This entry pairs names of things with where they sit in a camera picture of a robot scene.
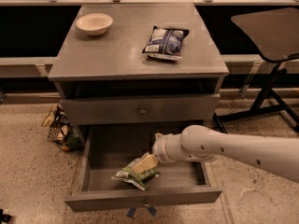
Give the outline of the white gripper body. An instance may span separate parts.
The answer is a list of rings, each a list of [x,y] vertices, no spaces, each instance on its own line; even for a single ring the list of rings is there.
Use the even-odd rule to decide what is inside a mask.
[[[165,134],[154,142],[152,152],[160,163],[173,163],[187,159],[187,151],[180,142],[179,134]]]

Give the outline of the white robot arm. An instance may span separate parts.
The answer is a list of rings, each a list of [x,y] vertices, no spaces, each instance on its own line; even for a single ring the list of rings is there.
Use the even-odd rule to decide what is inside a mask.
[[[219,133],[192,125],[181,134],[156,134],[152,153],[134,165],[139,174],[158,163],[210,161],[222,155],[286,179],[299,181],[299,140]]]

